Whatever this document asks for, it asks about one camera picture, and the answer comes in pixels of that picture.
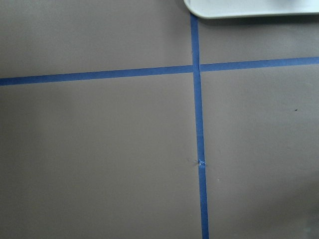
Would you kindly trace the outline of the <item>beige serving tray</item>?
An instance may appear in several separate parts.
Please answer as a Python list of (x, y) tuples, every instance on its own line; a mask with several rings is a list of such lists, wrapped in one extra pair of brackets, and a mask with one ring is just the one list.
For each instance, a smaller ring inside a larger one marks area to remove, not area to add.
[(203, 19), (318, 14), (318, 0), (185, 0), (188, 10)]

